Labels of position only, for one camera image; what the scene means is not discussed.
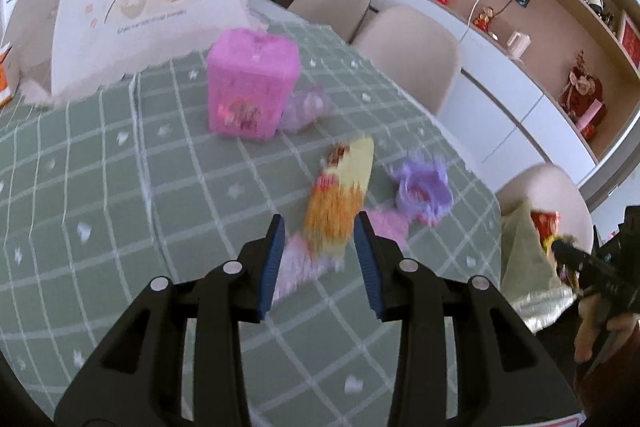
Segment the right hand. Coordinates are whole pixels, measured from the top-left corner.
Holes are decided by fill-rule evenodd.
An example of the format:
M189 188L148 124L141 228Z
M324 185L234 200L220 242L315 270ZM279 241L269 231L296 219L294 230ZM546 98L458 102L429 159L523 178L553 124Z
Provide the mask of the right hand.
M630 312L612 317L607 322L600 320L601 297L591 295L579 300L578 317L580 325L574 340L574 360L578 364L589 362L593 358L594 346L598 337L608 332L614 339L607 348L603 347L598 357L604 363L624 347L639 323L639 315Z

